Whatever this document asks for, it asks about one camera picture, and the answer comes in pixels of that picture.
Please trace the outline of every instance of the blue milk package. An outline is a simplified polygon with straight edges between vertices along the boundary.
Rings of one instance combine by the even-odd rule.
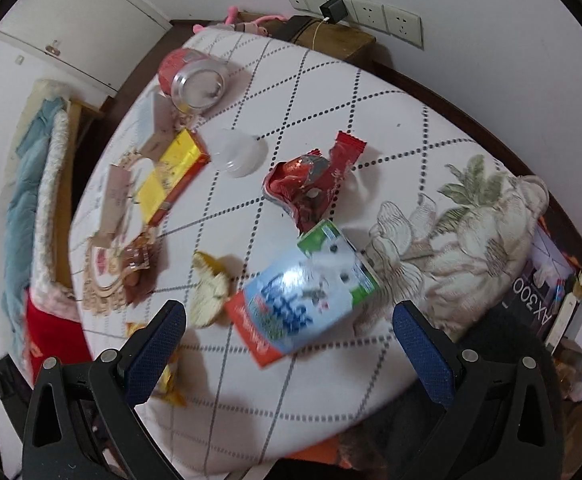
[[[308,344],[379,288],[364,257],[322,220],[225,308],[264,366]]]

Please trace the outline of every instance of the blue gripper pad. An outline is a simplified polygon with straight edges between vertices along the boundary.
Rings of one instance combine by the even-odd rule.
[[[393,310],[393,332],[411,361],[429,398],[448,410],[455,395],[454,377],[436,346],[406,307]]]
[[[126,402],[131,407],[149,400],[155,384],[162,375],[162,370],[168,364],[171,354],[178,347],[184,333],[187,323],[184,306],[178,301],[169,301],[162,308],[167,306],[170,306],[170,312],[157,327],[152,326],[153,321],[159,322],[157,318],[161,313],[158,313],[146,328],[136,332],[154,329],[153,334],[136,354],[135,360],[124,374]]]

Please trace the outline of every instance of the power adapter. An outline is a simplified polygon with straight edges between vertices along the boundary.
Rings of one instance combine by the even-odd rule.
[[[327,23],[338,23],[347,17],[347,6],[342,0],[329,0],[320,6],[320,12],[327,18]]]

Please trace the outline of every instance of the green leaf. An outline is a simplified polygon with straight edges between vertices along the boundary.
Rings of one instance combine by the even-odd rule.
[[[480,198],[478,202],[480,205],[494,205],[500,195],[502,194],[502,181],[504,180],[504,173],[498,171],[497,173],[491,174],[489,178],[482,183],[482,188],[480,190]]]
[[[451,172],[453,176],[455,176],[461,184],[465,182],[465,174],[462,173],[458,168],[456,168],[453,164],[445,164],[445,168]]]
[[[466,195],[465,186],[460,186],[460,184],[445,184],[438,189],[438,192],[449,197],[456,204],[469,205],[471,203],[469,197]]]
[[[471,211],[471,209],[468,207],[447,209],[442,216],[438,218],[438,221],[431,232],[431,237],[436,237],[445,233],[455,233],[463,216],[469,211]]]
[[[474,155],[469,159],[465,171],[466,196],[472,202],[480,194],[484,182],[484,155]]]

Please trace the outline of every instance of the white flower relief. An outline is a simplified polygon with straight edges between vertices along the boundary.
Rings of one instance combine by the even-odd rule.
[[[466,171],[448,166],[460,184],[439,192],[458,206],[436,216],[436,203],[424,194],[407,219],[392,202],[380,206],[365,249],[383,282],[354,321],[356,334],[380,319],[391,319],[394,306],[412,300],[429,321],[452,338],[460,337],[519,275],[529,253],[536,222],[548,205],[544,182],[536,176],[484,179],[484,157],[474,156]],[[439,235],[442,246],[433,250]]]

